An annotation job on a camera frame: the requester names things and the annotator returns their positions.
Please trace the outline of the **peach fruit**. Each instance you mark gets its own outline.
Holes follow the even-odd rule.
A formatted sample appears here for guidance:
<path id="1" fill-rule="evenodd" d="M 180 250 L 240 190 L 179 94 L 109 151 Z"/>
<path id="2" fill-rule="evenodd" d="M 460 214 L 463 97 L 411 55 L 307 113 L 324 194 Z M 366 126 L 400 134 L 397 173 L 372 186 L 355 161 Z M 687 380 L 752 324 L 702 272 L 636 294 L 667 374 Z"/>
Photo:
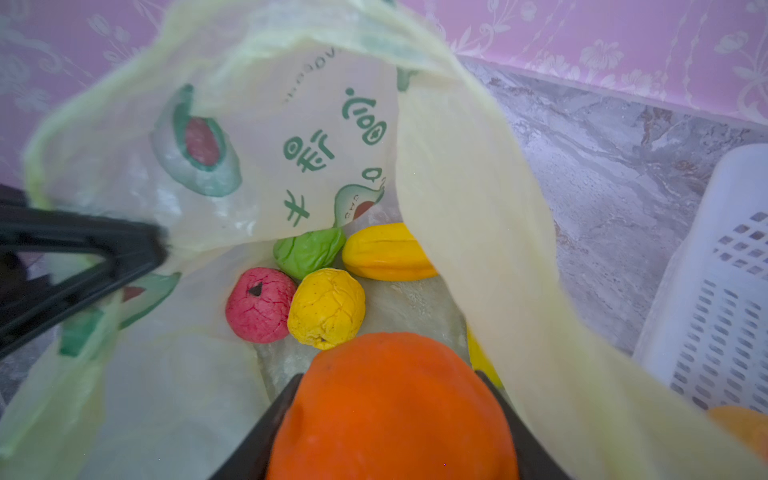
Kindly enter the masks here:
<path id="1" fill-rule="evenodd" d="M 739 406 L 720 406 L 707 410 L 707 416 L 767 461 L 767 415 Z"/>

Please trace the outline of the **small yellow fruit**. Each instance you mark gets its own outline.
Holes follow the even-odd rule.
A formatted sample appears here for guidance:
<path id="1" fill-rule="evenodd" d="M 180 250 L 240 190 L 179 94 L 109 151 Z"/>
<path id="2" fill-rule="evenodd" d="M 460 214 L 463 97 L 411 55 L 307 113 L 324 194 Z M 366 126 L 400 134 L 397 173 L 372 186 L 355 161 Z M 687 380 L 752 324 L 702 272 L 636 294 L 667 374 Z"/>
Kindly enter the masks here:
<path id="1" fill-rule="evenodd" d="M 503 389 L 503 383 L 499 378 L 494 366 L 486 356 L 470 328 L 467 328 L 467 342 L 470 364 L 472 368 L 482 372 L 496 388 Z"/>

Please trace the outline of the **orange fruit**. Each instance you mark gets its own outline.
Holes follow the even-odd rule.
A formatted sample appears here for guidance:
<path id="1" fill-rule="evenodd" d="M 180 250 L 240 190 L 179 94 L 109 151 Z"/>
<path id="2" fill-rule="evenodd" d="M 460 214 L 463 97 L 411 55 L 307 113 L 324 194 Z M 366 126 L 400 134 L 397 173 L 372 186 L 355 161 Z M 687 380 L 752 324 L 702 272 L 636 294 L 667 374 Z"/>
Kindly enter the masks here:
<path id="1" fill-rule="evenodd" d="M 270 479 L 516 479 L 499 402 L 450 348 L 413 333 L 319 353 L 272 448 Z"/>

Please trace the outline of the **white plastic basket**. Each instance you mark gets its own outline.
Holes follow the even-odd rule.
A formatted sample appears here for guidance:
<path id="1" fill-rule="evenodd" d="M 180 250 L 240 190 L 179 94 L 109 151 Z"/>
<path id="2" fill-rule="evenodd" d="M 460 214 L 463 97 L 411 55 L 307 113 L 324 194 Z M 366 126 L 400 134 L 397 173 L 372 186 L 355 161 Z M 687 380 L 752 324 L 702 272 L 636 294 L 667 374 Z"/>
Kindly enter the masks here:
<path id="1" fill-rule="evenodd" d="M 767 147 L 717 164 L 633 353 L 697 407 L 767 411 Z"/>

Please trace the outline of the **yellow banana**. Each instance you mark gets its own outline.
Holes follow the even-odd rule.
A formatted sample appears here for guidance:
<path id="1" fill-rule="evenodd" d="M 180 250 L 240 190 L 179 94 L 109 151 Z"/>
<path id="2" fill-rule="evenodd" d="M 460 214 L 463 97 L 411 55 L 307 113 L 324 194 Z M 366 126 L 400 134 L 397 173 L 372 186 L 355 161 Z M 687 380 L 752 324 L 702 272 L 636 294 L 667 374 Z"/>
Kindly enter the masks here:
<path id="1" fill-rule="evenodd" d="M 348 272 L 379 281 L 418 281 L 436 277 L 418 241 L 404 223 L 376 225 L 350 236 L 342 250 Z"/>

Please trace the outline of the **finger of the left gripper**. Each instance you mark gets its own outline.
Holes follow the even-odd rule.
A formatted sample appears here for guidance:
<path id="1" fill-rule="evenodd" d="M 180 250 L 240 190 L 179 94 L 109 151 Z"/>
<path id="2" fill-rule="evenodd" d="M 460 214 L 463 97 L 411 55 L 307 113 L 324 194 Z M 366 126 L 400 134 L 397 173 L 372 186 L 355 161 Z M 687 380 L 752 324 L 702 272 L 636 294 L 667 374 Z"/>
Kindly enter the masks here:
<path id="1" fill-rule="evenodd" d="M 97 258 L 62 280 L 30 279 L 19 255 Z M 159 227 L 146 223 L 1 207 L 1 356 L 16 352 L 72 315 L 164 263 Z"/>

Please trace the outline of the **green fruit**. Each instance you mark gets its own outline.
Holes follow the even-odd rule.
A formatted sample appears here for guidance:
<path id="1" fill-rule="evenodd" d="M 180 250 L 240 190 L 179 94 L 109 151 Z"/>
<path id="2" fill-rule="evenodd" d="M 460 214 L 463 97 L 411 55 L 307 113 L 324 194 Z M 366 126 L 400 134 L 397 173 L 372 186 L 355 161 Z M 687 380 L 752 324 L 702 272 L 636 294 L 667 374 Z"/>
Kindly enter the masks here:
<path id="1" fill-rule="evenodd" d="M 298 280 L 330 267 L 346 242 L 344 230 L 334 227 L 278 240 L 273 256 L 279 269 Z"/>

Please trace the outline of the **red fruit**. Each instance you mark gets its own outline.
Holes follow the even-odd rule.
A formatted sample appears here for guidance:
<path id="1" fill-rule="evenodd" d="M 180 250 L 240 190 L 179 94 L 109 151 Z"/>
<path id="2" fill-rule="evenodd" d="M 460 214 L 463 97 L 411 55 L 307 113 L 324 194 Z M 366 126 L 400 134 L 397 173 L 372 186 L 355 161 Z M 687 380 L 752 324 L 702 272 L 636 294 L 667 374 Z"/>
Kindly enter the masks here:
<path id="1" fill-rule="evenodd" d="M 242 340 L 270 344 L 289 335 L 287 325 L 295 282 L 271 268 L 252 268 L 236 282 L 225 307 L 232 331 Z"/>

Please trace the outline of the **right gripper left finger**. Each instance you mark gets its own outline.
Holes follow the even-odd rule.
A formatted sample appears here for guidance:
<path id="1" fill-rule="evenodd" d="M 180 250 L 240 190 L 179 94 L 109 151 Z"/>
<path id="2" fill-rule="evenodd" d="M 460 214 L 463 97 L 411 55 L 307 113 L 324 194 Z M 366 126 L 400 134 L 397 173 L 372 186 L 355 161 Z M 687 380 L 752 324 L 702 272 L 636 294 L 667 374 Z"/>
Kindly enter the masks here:
<path id="1" fill-rule="evenodd" d="M 294 375 L 256 425 L 210 480 L 265 479 L 274 440 L 298 391 L 302 374 Z"/>

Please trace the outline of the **yellow lemon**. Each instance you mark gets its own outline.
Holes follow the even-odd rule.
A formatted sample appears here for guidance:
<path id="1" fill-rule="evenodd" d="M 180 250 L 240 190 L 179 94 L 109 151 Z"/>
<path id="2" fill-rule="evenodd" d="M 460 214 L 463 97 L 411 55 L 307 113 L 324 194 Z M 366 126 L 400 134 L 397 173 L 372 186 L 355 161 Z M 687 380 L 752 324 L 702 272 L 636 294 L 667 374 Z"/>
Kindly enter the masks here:
<path id="1" fill-rule="evenodd" d="M 325 351 L 355 338 L 365 314 L 361 284 L 344 270 L 324 268 L 298 286 L 287 326 L 299 343 Z"/>

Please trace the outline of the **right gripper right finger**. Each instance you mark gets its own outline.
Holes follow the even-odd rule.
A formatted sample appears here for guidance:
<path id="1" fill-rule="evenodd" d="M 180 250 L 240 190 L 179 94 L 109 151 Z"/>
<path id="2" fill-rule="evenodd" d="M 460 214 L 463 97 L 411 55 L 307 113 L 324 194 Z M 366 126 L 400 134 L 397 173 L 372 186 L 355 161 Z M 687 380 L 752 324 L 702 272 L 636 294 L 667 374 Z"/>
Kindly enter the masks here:
<path id="1" fill-rule="evenodd" d="M 570 480 L 568 474 L 549 455 L 491 380 L 480 370 L 476 375 L 488 387 L 504 412 L 517 455 L 521 480 Z"/>

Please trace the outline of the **yellow-green plastic bag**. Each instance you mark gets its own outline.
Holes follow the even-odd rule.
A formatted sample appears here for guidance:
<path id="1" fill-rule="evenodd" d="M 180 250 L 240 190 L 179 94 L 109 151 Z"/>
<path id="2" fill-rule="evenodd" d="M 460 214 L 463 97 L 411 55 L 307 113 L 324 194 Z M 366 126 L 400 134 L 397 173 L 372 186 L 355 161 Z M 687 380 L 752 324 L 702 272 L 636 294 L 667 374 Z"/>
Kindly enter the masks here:
<path id="1" fill-rule="evenodd" d="M 763 479 L 766 465 L 592 333 L 550 209 L 484 86 L 387 1 L 176 1 L 154 42 L 22 157 L 45 212 L 157 225 L 150 299 L 68 317 L 1 420 L 5 479 L 204 479 L 267 410 L 223 319 L 281 238 L 395 191 L 511 403 L 578 479 Z"/>

